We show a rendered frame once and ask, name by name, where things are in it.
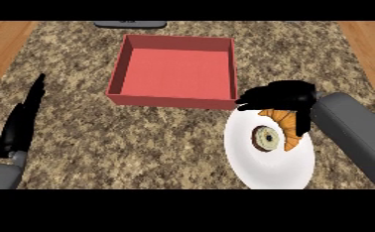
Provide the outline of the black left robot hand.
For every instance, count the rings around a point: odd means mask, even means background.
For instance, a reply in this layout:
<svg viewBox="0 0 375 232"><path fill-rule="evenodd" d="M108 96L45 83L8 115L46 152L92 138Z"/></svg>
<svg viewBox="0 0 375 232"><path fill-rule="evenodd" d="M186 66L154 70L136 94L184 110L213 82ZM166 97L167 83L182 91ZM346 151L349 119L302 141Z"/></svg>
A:
<svg viewBox="0 0 375 232"><path fill-rule="evenodd" d="M18 103L0 134L0 158L6 159L18 151L27 152L31 147L34 136L36 117L40 109L42 99L46 94L45 78L42 73L23 103Z"/></svg>

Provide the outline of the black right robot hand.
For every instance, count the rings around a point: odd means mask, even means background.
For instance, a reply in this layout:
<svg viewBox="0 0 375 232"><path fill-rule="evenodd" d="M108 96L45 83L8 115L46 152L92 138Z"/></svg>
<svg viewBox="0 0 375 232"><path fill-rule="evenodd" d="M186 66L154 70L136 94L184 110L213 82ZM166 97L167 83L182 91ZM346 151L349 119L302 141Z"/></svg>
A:
<svg viewBox="0 0 375 232"><path fill-rule="evenodd" d="M281 80L246 91L238 110L290 110L296 112L296 134L310 130L310 109L316 102L315 85L302 80Z"/></svg>

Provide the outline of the brown cupcake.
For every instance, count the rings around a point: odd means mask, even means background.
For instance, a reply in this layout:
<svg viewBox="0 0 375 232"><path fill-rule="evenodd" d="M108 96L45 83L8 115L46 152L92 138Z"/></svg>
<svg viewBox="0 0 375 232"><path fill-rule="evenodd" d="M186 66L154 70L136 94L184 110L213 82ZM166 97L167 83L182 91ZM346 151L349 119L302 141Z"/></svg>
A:
<svg viewBox="0 0 375 232"><path fill-rule="evenodd" d="M253 145L265 153L277 150L282 144L282 138L275 128L259 126L253 131Z"/></svg>

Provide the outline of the white plate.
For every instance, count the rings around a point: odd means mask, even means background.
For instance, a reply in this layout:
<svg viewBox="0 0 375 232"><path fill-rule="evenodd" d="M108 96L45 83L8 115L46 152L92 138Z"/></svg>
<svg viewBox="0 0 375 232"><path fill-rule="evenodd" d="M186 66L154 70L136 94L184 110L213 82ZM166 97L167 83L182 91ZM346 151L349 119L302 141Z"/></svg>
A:
<svg viewBox="0 0 375 232"><path fill-rule="evenodd" d="M254 145L254 131L271 132L274 150L263 152ZM285 135L278 122L260 110L234 110L225 129L228 160L244 184L251 189L303 189L315 169L315 152L309 134L296 147L284 150Z"/></svg>

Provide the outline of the red cardboard box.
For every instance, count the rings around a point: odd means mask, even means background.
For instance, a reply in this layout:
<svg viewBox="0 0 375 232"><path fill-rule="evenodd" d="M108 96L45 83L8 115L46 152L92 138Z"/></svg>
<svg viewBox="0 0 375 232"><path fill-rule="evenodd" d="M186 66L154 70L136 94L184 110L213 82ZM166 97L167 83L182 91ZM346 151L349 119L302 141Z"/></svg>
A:
<svg viewBox="0 0 375 232"><path fill-rule="evenodd" d="M232 110L235 40L126 35L105 95L119 105Z"/></svg>

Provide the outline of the orange croissant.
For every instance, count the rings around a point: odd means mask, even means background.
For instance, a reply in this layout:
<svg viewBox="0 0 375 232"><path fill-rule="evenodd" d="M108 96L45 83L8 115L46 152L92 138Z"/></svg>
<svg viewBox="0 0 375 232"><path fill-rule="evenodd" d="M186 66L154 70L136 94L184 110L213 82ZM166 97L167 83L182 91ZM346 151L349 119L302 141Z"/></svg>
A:
<svg viewBox="0 0 375 232"><path fill-rule="evenodd" d="M284 133L284 150L288 152L299 144L300 136L296 134L296 113L287 110L266 109L259 113L279 124Z"/></svg>

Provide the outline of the dark grey appliance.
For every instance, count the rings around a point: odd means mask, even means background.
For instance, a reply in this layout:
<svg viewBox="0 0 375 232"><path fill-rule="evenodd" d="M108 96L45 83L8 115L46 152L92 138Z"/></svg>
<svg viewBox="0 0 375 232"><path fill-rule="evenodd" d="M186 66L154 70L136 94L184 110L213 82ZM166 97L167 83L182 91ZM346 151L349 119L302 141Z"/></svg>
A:
<svg viewBox="0 0 375 232"><path fill-rule="evenodd" d="M116 29L160 29L167 26L167 21L93 21L101 28Z"/></svg>

